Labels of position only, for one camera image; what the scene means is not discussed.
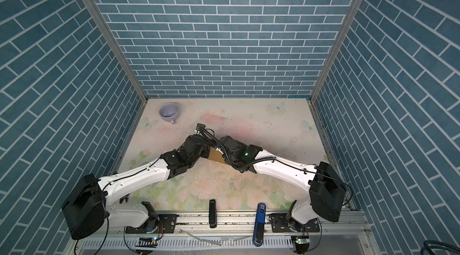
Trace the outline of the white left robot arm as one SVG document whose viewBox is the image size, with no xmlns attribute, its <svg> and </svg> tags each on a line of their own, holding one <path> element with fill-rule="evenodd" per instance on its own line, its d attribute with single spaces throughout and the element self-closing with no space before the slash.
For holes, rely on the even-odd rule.
<svg viewBox="0 0 460 255">
<path fill-rule="evenodd" d="M 111 176 L 97 178 L 89 174 L 81 177 L 62 204 L 72 239 L 89 237 L 111 221 L 116 226 L 127 227 L 132 233 L 159 231 L 159 216 L 146 201 L 141 208 L 132 211 L 116 212 L 110 207 L 148 185 L 184 174 L 198 159 L 207 159 L 211 149 L 219 147 L 219 140 L 205 125 L 197 124 L 195 134 L 188 136 L 179 148 L 161 154 L 152 162 Z"/>
</svg>

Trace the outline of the brown cardboard box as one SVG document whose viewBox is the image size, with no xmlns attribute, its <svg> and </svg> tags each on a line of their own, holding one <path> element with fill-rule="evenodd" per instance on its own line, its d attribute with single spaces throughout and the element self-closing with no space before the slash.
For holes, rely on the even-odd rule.
<svg viewBox="0 0 460 255">
<path fill-rule="evenodd" d="M 212 162 L 221 163 L 221 164 L 226 165 L 224 154 L 221 153 L 220 150 L 216 148 L 212 148 L 212 147 L 210 148 L 210 152 L 209 152 L 207 159 Z"/>
</svg>

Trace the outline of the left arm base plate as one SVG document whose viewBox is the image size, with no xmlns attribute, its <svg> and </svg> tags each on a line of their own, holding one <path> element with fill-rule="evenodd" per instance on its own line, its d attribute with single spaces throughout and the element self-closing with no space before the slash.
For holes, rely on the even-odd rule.
<svg viewBox="0 0 460 255">
<path fill-rule="evenodd" d="M 150 216 L 140 227 L 126 227 L 127 234 L 157 234 L 174 233 L 177 214 L 159 214 Z"/>
</svg>

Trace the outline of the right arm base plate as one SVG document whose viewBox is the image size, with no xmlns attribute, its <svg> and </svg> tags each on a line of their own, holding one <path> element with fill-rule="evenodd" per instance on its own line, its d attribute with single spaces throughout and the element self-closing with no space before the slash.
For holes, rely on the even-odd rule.
<svg viewBox="0 0 460 255">
<path fill-rule="evenodd" d="M 268 216 L 268 221 L 271 225 L 273 233 L 310 233 L 320 232 L 319 222 L 317 219 L 312 219 L 305 224 L 301 224 L 294 220 L 287 213 L 272 213 Z"/>
</svg>

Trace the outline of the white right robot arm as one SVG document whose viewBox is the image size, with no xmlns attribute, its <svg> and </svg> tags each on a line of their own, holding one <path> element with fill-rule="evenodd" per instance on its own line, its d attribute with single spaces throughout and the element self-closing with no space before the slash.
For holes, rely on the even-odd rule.
<svg viewBox="0 0 460 255">
<path fill-rule="evenodd" d="M 323 219 L 336 223 L 340 220 L 346 192 L 351 188 L 344 183 L 327 162 L 304 164 L 276 156 L 256 145 L 246 145 L 230 136 L 217 139 L 214 131 L 198 124 L 196 134 L 206 139 L 216 155 L 208 159 L 232 166 L 238 172 L 269 175 L 302 189 L 308 196 L 291 203 L 286 214 L 289 227 L 299 231 L 311 220 Z"/>
</svg>

